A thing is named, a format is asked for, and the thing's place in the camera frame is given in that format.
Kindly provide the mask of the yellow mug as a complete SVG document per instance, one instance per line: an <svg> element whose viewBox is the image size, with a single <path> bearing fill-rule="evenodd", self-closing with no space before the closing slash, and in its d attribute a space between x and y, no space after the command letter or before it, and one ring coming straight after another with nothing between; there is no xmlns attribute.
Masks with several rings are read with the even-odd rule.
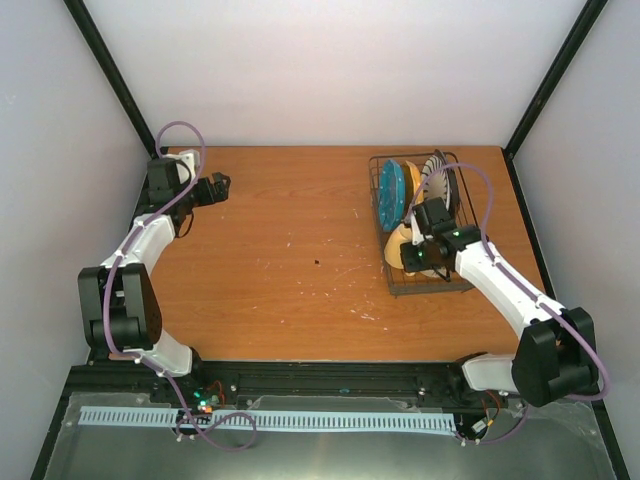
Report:
<svg viewBox="0 0 640 480"><path fill-rule="evenodd" d="M404 269L401 259L401 246L412 242L411 228L400 223L389 236L384 248L384 258L386 263L395 269L401 270L405 276L414 276L413 272Z"/></svg>

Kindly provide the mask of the white blue striped plate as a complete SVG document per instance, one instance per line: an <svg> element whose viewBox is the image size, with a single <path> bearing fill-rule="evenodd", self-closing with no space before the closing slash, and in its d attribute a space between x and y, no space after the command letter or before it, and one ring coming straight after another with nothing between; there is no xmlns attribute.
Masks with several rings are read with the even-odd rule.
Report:
<svg viewBox="0 0 640 480"><path fill-rule="evenodd" d="M421 171L421 178L427 179L423 188L424 199L441 198L445 206L449 207L452 182L449 179L450 170L443 169L446 164L446 158L441 153L434 153L425 161Z"/></svg>

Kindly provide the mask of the black rimmed striped plate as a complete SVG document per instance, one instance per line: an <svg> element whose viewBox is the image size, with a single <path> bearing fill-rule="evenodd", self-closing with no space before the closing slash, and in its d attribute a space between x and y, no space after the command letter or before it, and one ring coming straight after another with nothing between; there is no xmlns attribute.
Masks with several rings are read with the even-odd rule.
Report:
<svg viewBox="0 0 640 480"><path fill-rule="evenodd" d="M445 169L443 173L447 179L447 209L452 217L457 215L460 206L460 192L454 169Z"/></svg>

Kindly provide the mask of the teal polka dot plate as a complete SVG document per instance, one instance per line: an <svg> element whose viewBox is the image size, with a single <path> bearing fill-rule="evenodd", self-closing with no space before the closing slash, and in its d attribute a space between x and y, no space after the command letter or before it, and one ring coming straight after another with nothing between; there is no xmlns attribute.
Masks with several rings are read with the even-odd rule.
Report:
<svg viewBox="0 0 640 480"><path fill-rule="evenodd" d="M388 159L379 175L378 219L382 230L393 231L403 218L405 177L400 164Z"/></svg>

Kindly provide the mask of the yellow plate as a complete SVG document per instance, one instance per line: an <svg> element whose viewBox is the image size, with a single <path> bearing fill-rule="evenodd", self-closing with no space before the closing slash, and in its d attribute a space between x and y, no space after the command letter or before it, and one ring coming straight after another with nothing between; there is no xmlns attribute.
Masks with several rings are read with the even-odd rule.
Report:
<svg viewBox="0 0 640 480"><path fill-rule="evenodd" d="M420 170L411 161L405 161L402 169L405 174L407 197L410 200L415 200L416 203L421 203L424 199L424 192L420 187L422 182Z"/></svg>

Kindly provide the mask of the white ceramic bowl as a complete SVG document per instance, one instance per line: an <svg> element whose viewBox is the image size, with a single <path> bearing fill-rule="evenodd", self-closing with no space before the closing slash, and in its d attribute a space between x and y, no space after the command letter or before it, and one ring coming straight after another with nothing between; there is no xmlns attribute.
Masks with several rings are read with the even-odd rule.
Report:
<svg viewBox="0 0 640 480"><path fill-rule="evenodd" d="M430 279L440 279L445 282L451 281L451 272L446 266L435 266L434 268L421 270L420 274Z"/></svg>

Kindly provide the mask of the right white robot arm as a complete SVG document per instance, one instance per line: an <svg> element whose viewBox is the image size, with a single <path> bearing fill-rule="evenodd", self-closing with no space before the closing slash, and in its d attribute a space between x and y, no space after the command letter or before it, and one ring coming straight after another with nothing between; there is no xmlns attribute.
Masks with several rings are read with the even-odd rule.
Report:
<svg viewBox="0 0 640 480"><path fill-rule="evenodd" d="M459 226L440 198L412 207L417 237L401 246L408 272L456 273L484 295L518 338L513 355L462 360L473 391L515 393L542 407L564 397L589 399L599 382L594 325L582 308L568 309L527 281L476 225Z"/></svg>

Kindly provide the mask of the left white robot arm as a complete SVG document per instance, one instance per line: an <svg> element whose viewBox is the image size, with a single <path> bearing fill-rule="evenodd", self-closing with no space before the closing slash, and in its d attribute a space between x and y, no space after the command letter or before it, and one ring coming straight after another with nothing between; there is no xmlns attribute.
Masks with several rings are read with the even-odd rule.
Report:
<svg viewBox="0 0 640 480"><path fill-rule="evenodd" d="M77 279L89 347L174 377L174 392L190 403L206 395L208 378L197 370L197 352L164 329L151 273L166 247L182 236L182 227L192 225L196 208L228 199L231 179L220 172L202 177L201 168L193 149L151 161L124 240Z"/></svg>

